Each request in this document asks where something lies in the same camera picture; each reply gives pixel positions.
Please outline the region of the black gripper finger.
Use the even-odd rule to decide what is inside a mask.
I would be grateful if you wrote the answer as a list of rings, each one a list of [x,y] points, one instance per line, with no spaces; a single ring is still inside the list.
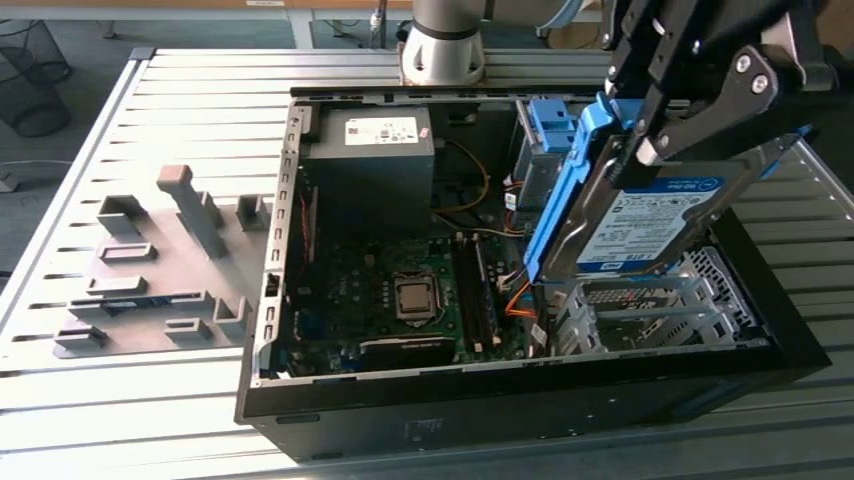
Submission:
[[[606,1],[602,9],[603,48],[613,52],[606,92],[613,99],[642,101],[635,126],[618,160],[609,170],[617,188],[649,185],[658,168],[642,147],[659,131],[674,65],[686,55],[697,34],[699,1]]]
[[[718,97],[693,117],[663,124],[635,154],[645,166],[723,161],[782,134],[781,79],[755,45],[739,49]]]

